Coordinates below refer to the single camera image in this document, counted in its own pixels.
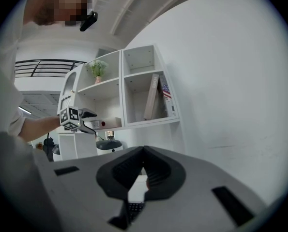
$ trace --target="person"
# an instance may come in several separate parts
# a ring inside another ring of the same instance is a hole
[[[34,22],[40,26],[60,21],[79,21],[87,15],[89,0],[22,0],[5,20],[0,29],[0,70],[12,82],[15,81],[15,57],[23,25]],[[26,142],[35,140],[60,126],[59,116],[41,119],[25,118],[17,108],[8,133]]]

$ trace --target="white cabinet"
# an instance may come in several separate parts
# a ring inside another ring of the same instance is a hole
[[[66,105],[76,106],[79,109],[89,108],[97,114],[97,117],[85,119],[87,126],[91,126],[90,121],[92,120],[111,117],[121,119],[121,127],[119,128],[96,131],[135,129],[179,122],[171,81],[162,56],[155,45],[124,49],[104,55],[98,59],[108,64],[108,69],[102,77],[102,82],[94,84],[95,78],[91,70],[86,67],[87,64],[82,64],[69,72],[65,77],[58,112]],[[166,77],[176,115],[144,120],[147,97],[154,73]],[[76,153],[78,153],[76,148],[79,145],[76,145],[77,143],[75,142],[75,146],[73,146],[73,143],[69,142],[69,136],[66,135],[70,131],[63,131],[63,128],[61,128],[58,133],[61,133],[60,151],[63,152],[65,147],[68,148],[66,151],[71,151],[70,148],[74,148]]]

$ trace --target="white shirt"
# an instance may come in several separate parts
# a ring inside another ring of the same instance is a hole
[[[18,5],[12,10],[0,29],[0,70],[4,76],[15,88],[15,61],[18,48],[18,42],[21,37],[23,28],[23,16],[24,9],[27,0],[21,0]],[[19,101],[16,104],[20,104],[23,100],[23,96],[17,96]],[[8,121],[8,133],[10,135],[18,136],[21,132],[22,126],[25,121],[22,111],[16,107],[15,111],[9,108],[12,119]]]

